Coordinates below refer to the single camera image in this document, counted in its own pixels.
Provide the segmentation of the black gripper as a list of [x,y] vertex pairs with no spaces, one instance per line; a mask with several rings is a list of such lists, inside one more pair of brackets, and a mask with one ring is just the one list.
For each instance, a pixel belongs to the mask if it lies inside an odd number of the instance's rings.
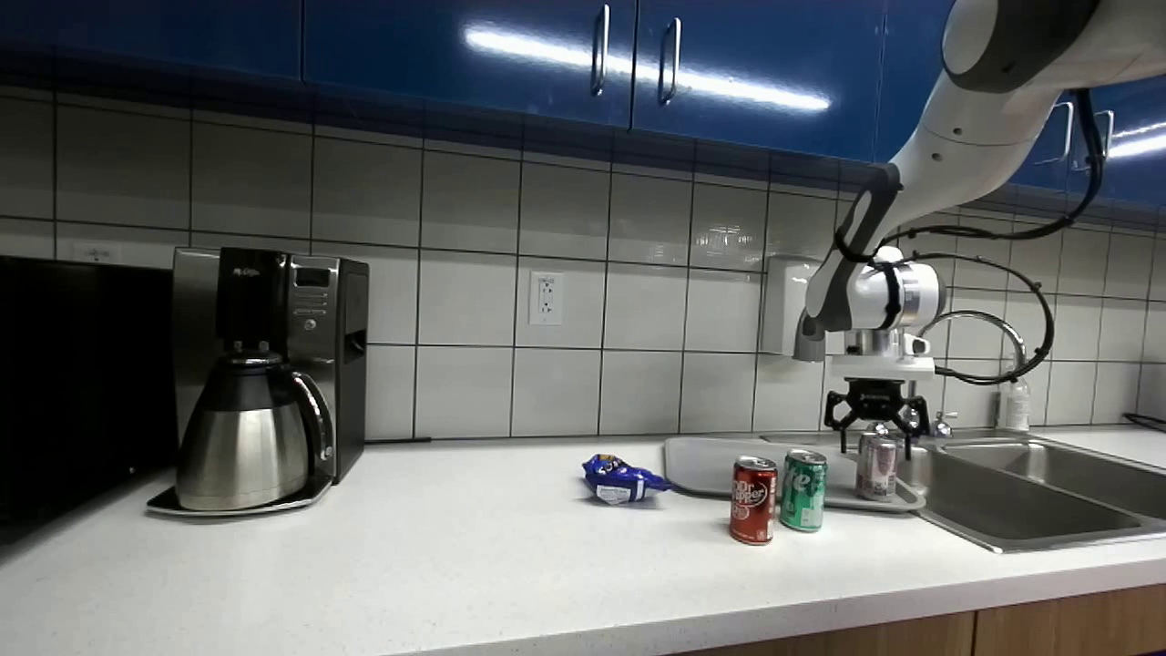
[[828,395],[825,427],[837,434],[837,447],[849,453],[849,424],[875,419],[931,437],[931,403],[920,395],[904,395],[898,380],[853,380],[847,395]]

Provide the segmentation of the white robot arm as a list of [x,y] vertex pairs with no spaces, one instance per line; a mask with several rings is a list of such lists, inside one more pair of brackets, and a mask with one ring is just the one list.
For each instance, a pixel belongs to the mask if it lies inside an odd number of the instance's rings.
[[815,267],[794,331],[794,359],[837,359],[843,395],[828,395],[825,424],[847,437],[853,424],[892,424],[909,440],[931,411],[904,395],[909,380],[942,377],[923,331],[943,320],[943,290],[931,256],[909,259],[900,241],[914,220],[996,193],[1027,162],[1052,106],[1075,94],[1091,145],[1091,186],[1104,184],[1092,86],[1166,74],[1162,0],[956,0],[942,48],[942,77],[920,128],[849,203]]

